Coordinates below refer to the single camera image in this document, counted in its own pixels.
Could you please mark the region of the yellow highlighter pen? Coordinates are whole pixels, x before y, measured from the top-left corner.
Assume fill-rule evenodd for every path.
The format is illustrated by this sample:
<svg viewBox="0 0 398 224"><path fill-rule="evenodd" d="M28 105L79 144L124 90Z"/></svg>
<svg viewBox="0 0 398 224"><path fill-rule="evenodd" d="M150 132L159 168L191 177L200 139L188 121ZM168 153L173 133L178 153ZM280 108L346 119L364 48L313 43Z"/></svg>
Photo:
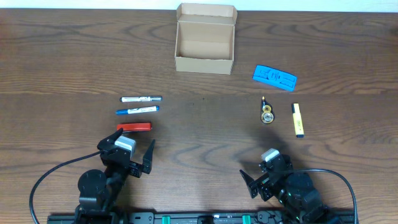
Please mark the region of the yellow highlighter pen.
<svg viewBox="0 0 398 224"><path fill-rule="evenodd" d="M304 130L303 130L302 117L298 103L292 104L292 116L294 121L295 135L297 138L303 138Z"/></svg>

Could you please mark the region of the cardboard box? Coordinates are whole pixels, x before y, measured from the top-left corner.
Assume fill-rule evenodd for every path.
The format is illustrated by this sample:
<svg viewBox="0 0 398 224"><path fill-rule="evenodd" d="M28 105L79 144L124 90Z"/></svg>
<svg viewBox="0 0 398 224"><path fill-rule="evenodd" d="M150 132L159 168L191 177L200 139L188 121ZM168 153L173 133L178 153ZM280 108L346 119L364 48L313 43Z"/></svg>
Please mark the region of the cardboard box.
<svg viewBox="0 0 398 224"><path fill-rule="evenodd" d="M181 3L177 8L176 71L231 74L237 16L231 5Z"/></svg>

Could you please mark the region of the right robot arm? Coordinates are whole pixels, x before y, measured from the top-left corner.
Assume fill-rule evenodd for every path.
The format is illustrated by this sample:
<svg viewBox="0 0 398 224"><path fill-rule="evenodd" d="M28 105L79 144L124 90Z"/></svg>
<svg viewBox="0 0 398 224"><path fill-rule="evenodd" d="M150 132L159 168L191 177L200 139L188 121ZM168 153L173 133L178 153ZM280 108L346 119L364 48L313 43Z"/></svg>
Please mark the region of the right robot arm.
<svg viewBox="0 0 398 224"><path fill-rule="evenodd" d="M285 208L286 217L298 223L331 223L333 215L322 202L306 172L294 171L290 157L285 154L266 156L259 164L263 175L253 179L241 170L249 194L263 201L276 198Z"/></svg>

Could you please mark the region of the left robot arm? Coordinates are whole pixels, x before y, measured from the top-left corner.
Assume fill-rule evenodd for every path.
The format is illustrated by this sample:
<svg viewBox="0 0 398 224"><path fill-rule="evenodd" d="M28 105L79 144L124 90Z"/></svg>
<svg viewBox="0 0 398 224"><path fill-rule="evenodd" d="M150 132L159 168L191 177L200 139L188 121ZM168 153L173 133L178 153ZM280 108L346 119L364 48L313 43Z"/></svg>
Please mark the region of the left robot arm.
<svg viewBox="0 0 398 224"><path fill-rule="evenodd" d="M132 161L136 142L123 136L123 129L102 139L98 145L105 171L92 169L78 181L79 206L75 209L74 223L128 223L129 215L116 206L119 193L129 176L139 178L150 174L155 140L152 140L142 163Z"/></svg>

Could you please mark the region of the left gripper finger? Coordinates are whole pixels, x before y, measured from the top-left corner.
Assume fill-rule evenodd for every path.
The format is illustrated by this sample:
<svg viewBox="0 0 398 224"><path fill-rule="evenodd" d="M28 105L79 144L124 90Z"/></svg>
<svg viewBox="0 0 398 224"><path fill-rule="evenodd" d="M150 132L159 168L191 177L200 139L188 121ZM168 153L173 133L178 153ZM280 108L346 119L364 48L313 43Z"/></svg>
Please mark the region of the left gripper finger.
<svg viewBox="0 0 398 224"><path fill-rule="evenodd" d="M142 172L145 174L150 174L152 170L152 159L153 159L153 151L155 147L155 139L152 140L148 150L144 154L142 158Z"/></svg>
<svg viewBox="0 0 398 224"><path fill-rule="evenodd" d="M98 143L97 149L99 151L110 151L110 150L114 149L116 147L115 142L119 137L122 136L122 133L123 133L123 128L120 128L115 133L102 139Z"/></svg>

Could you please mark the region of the blue magnetic whiteboard eraser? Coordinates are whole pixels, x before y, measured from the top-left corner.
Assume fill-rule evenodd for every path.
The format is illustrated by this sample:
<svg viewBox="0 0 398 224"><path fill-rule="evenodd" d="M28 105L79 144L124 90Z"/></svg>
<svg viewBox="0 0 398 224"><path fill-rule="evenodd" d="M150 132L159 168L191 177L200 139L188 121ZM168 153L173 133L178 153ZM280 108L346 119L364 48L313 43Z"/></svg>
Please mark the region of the blue magnetic whiteboard eraser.
<svg viewBox="0 0 398 224"><path fill-rule="evenodd" d="M257 65L252 79L286 91L294 91L297 77L265 65Z"/></svg>

